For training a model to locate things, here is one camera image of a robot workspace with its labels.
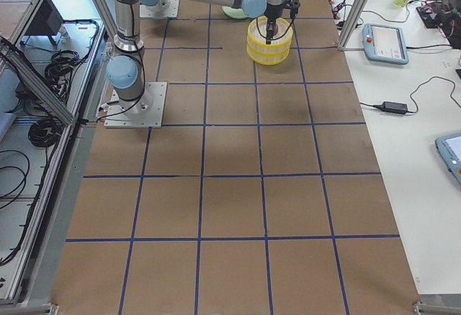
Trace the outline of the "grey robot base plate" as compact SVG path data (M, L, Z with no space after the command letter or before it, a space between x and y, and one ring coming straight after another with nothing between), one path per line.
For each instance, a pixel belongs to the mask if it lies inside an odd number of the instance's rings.
M112 90L112 101L116 105L108 108L108 118L104 120L106 128L160 128L162 126L166 101L166 82L147 82L140 101L130 110L124 112L132 103L119 101L117 92Z

